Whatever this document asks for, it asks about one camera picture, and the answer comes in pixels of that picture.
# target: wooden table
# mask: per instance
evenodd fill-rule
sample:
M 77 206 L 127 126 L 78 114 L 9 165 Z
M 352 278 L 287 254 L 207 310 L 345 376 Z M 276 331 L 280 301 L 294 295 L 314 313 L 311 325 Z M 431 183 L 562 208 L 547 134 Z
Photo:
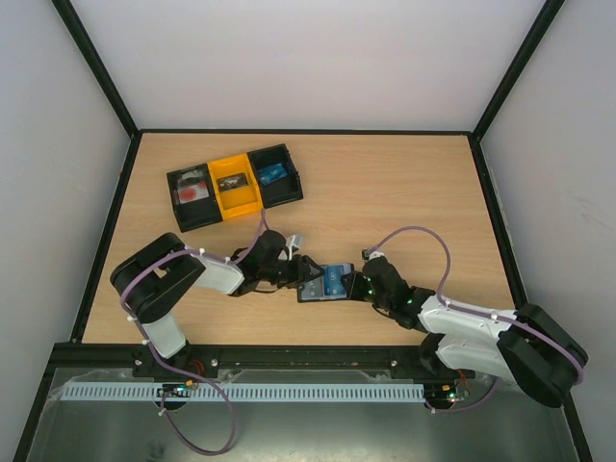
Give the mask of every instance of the wooden table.
M 321 264 L 354 263 L 361 250 L 405 225 L 427 226 L 448 243 L 446 294 L 494 308 L 513 306 L 466 137 L 407 135 L 144 134 L 91 308 L 84 343 L 138 343 L 111 271 L 161 234 L 230 255 L 252 239 L 258 215 L 180 234 L 166 173 L 285 142 L 304 199 L 268 209 L 269 226 L 304 237 L 300 253 Z M 436 288 L 445 256 L 430 236 L 410 232 L 384 247 L 409 285 Z M 368 303 L 296 303 L 296 292 L 240 298 L 192 288 L 174 308 L 194 344 L 417 345 L 424 337 Z

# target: white wall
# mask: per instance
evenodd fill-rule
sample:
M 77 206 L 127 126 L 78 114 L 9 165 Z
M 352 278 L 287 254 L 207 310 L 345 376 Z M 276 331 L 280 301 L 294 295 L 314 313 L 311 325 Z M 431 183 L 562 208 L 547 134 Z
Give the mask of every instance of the white wall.
M 472 130 L 543 0 L 73 0 L 142 128 Z
M 68 340 L 128 137 L 50 1 L 0 14 L 0 460 Z
M 590 355 L 574 389 L 616 457 L 616 4 L 566 2 L 484 139 L 528 295 Z

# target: purple cable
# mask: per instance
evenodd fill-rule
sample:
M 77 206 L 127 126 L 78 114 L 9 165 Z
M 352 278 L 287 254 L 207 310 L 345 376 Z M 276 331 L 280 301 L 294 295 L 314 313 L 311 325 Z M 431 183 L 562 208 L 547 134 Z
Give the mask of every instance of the purple cable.
M 447 244 L 445 243 L 443 238 L 441 238 L 441 236 L 436 234 L 431 229 L 425 228 L 423 226 L 404 226 L 404 227 L 402 227 L 400 229 L 397 229 L 393 233 L 391 233 L 389 236 L 387 236 L 385 239 L 383 239 L 380 243 L 378 243 L 374 247 L 370 248 L 368 250 L 368 253 L 373 253 L 373 252 L 377 251 L 381 246 L 383 246 L 385 243 L 387 243 L 390 239 L 392 239 L 394 236 L 398 235 L 399 233 L 401 233 L 403 231 L 422 231 L 422 232 L 425 232 L 425 233 L 429 234 L 430 236 L 432 236 L 434 239 L 436 239 L 439 242 L 439 244 L 441 245 L 441 247 L 443 248 L 443 250 L 445 250 L 445 256 L 447 258 L 447 265 L 445 267 L 445 272 L 443 273 L 443 277 L 441 278 L 441 281 L 439 282 L 438 288 L 436 289 L 436 297 L 437 297 L 437 299 L 443 305 L 447 306 L 448 308 L 450 308 L 452 310 L 458 311 L 460 313 L 465 313 L 467 315 L 478 316 L 480 318 L 485 318 L 487 320 L 490 320 L 492 318 L 492 316 L 490 314 L 482 313 L 482 312 L 476 311 L 476 310 L 474 310 L 472 308 L 466 308 L 466 307 L 463 307 L 463 306 L 455 305 L 454 303 L 451 303 L 450 300 L 445 299 L 445 297 L 443 296 L 443 288 L 445 287 L 445 283 L 447 282 L 447 279 L 449 277 L 449 273 L 451 272 L 451 253 L 449 252 L 449 248 L 447 247 Z M 516 320 L 512 320 L 512 319 L 507 318 L 505 316 L 496 315 L 496 321 L 508 322 L 511 325 L 515 325 L 519 329 L 524 330 L 525 332 L 529 333 L 530 335 L 533 335 L 537 339 L 541 340 L 542 342 L 546 343 L 550 347 L 554 348 L 556 351 L 558 351 L 560 354 L 562 354 L 574 366 L 574 368 L 576 369 L 577 380 L 576 380 L 575 384 L 578 385 L 578 384 L 580 384 L 584 380 L 584 369 L 582 368 L 582 366 L 578 362 L 578 360 L 574 357 L 573 354 L 571 354 L 565 348 L 560 346 L 558 343 L 556 343 L 550 337 L 544 335 L 543 333 L 539 332 L 538 330 L 533 329 L 532 327 L 530 327 L 530 326 L 528 326 L 528 325 L 526 325 L 526 324 L 524 324 L 522 322 L 519 322 L 519 321 L 516 321 Z M 451 412 L 454 412 L 454 411 L 458 412 L 458 411 L 466 410 L 468 408 L 465 407 L 465 408 L 462 408 L 462 409 L 455 409 L 455 410 L 451 409 Z
M 244 258 L 246 258 L 246 256 L 248 256 L 250 250 L 252 250 L 252 248 L 257 244 L 257 240 L 259 239 L 259 236 L 261 236 L 261 231 L 263 230 L 264 226 L 266 229 L 270 229 L 270 227 L 268 226 L 268 222 L 266 221 L 266 209 L 261 209 L 261 220 L 259 221 L 259 226 L 257 226 L 257 232 L 255 233 L 252 242 L 246 248 L 246 250 L 240 253 L 240 255 L 238 255 L 238 258 L 233 260 L 234 264 L 239 264 Z
M 256 245 L 257 240 L 259 239 L 259 236 L 261 235 L 261 230 L 263 228 L 263 226 L 265 226 L 267 229 L 270 229 L 268 227 L 268 223 L 266 222 L 266 213 L 265 213 L 265 209 L 261 210 L 261 220 L 259 221 L 259 226 L 257 227 L 257 232 L 255 233 L 255 237 L 252 240 L 252 243 L 250 243 L 250 245 L 248 246 L 248 248 L 244 251 L 244 253 L 242 255 L 240 255 L 235 261 L 233 261 L 232 263 L 237 264 L 240 263 L 241 260 L 243 260 L 245 258 L 245 256 L 250 253 L 250 250 L 252 250 L 252 248 Z M 143 328 L 143 326 L 141 325 L 141 323 L 137 320 L 137 316 L 135 316 L 135 313 L 133 312 L 133 310 L 131 310 L 131 308 L 128 306 L 128 304 L 126 303 L 126 300 L 128 299 L 128 295 L 133 291 L 133 289 L 135 289 L 135 287 L 142 282 L 142 280 L 152 271 L 154 271 L 155 269 L 159 268 L 161 265 L 164 265 L 167 262 L 170 262 L 171 260 L 175 259 L 175 258 L 179 258 L 179 257 L 183 257 L 186 255 L 205 255 L 209 258 L 213 258 L 215 260 L 219 260 L 222 261 L 223 259 L 221 259 L 220 257 L 218 257 L 217 255 L 211 254 L 211 253 L 207 253 L 207 252 L 203 252 L 203 251 L 199 251 L 196 249 L 192 249 L 192 248 L 187 248 L 185 250 L 179 250 L 177 252 L 173 252 L 173 253 L 169 253 L 168 255 L 166 255 L 165 257 L 161 258 L 159 261 L 153 263 L 152 265 L 150 265 L 149 267 L 147 267 L 146 269 L 144 269 L 141 273 L 139 273 L 135 279 L 133 279 L 124 289 L 124 291 L 122 292 L 122 295 L 119 298 L 119 304 L 122 307 L 122 309 L 131 317 L 135 320 L 135 326 L 138 328 L 138 330 L 140 331 L 140 333 L 142 334 L 142 336 L 144 337 L 144 339 L 147 341 L 147 346 L 150 350 L 150 352 L 152 353 L 152 356 L 154 357 L 154 360 L 159 364 L 159 366 L 161 366 L 164 369 L 167 369 L 168 371 L 174 372 L 174 373 L 179 373 L 181 375 L 184 375 L 186 377 L 189 378 L 193 378 L 199 382 L 204 382 L 207 383 L 208 385 L 210 385 L 212 388 L 214 388 L 219 394 L 220 396 L 224 399 L 224 401 L 227 404 L 227 407 L 229 408 L 229 413 L 231 414 L 231 434 L 229 435 L 229 439 L 227 440 L 227 442 L 225 443 L 225 445 L 218 450 L 207 450 L 207 449 L 203 449 L 200 448 L 199 446 L 191 443 L 185 436 L 184 434 L 182 434 L 182 432 L 180 431 L 180 429 L 177 427 L 177 425 L 175 424 L 175 422 L 173 421 L 173 419 L 171 418 L 171 416 L 165 412 L 165 417 L 167 418 L 168 422 L 171 424 L 171 428 L 173 428 L 173 431 L 175 432 L 175 434 L 177 435 L 177 437 L 179 438 L 179 440 L 190 450 L 196 452 L 197 454 L 201 454 L 201 455 L 220 455 L 220 454 L 224 454 L 227 451 L 229 451 L 231 449 L 231 446 L 233 445 L 233 441 L 235 440 L 235 434 L 236 434 L 236 430 L 237 430 L 237 416 L 235 414 L 235 410 L 233 409 L 233 405 L 231 404 L 231 400 L 229 399 L 229 396 L 224 392 L 224 390 L 222 390 L 219 385 L 214 381 L 214 380 L 210 380 L 209 378 L 205 378 L 202 377 L 201 375 L 198 375 L 196 373 L 192 373 L 192 372 L 188 372 L 188 371 L 183 371 L 181 369 L 178 368 L 174 368 L 173 366 L 170 366 L 169 364 L 167 364 L 163 358 L 160 356 L 158 350 L 154 347 L 154 345 L 152 344 L 151 339 L 149 338 L 149 336 L 147 335 L 147 332 L 145 331 L 145 329 Z M 163 395 L 163 397 L 161 398 L 161 408 L 165 409 L 165 400 L 168 398 L 169 393 L 166 393 Z

